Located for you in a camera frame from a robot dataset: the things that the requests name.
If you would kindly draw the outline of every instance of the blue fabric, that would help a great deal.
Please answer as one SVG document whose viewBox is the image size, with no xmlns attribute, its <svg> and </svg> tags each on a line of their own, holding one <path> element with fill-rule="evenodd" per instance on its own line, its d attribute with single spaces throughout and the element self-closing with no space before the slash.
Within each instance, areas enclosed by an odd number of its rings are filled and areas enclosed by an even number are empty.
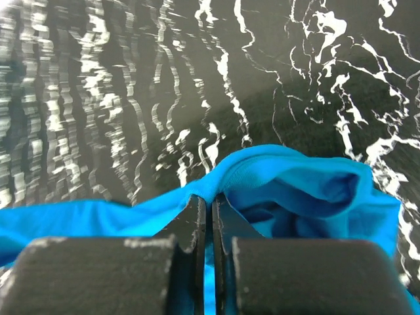
<svg viewBox="0 0 420 315">
<path fill-rule="evenodd" d="M 72 201 L 0 211 L 0 266 L 43 236 L 153 236 L 191 194 L 218 193 L 267 237 L 346 238 L 396 251 L 400 202 L 373 187 L 371 169 L 344 158 L 306 157 L 264 145 L 235 152 L 202 179 L 135 207 Z M 206 313 L 215 313 L 214 270 L 205 267 Z M 419 304 L 410 295 L 415 313 Z"/>
</svg>

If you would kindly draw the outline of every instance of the marble tabletop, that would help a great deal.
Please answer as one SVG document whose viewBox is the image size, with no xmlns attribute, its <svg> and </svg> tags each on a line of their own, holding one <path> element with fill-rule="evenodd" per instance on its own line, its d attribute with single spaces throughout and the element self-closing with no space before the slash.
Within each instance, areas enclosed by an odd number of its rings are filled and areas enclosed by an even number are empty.
<svg viewBox="0 0 420 315">
<path fill-rule="evenodd" d="M 0 5 L 0 208 L 134 205 L 230 152 L 371 166 L 402 200 L 420 296 L 416 0 L 20 0 Z"/>
</svg>

